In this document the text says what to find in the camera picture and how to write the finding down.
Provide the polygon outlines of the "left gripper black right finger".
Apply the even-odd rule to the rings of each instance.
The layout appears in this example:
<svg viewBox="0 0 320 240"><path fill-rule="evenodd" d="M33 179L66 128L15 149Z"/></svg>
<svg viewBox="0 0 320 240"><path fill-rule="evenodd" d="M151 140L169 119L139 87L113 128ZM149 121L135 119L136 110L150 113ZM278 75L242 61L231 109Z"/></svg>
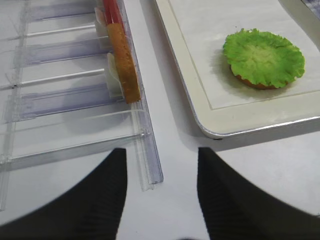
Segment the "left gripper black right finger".
<svg viewBox="0 0 320 240"><path fill-rule="evenodd" d="M318 240L320 219L263 191L211 148L198 149L197 196L211 240Z"/></svg>

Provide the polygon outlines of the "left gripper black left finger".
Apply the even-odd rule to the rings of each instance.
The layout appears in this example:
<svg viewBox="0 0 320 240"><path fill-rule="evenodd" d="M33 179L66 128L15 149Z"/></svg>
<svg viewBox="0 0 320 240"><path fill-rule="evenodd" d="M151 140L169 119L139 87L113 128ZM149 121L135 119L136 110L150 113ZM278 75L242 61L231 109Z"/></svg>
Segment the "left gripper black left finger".
<svg viewBox="0 0 320 240"><path fill-rule="evenodd" d="M0 227L2 240L115 240L127 196L127 151L43 207Z"/></svg>

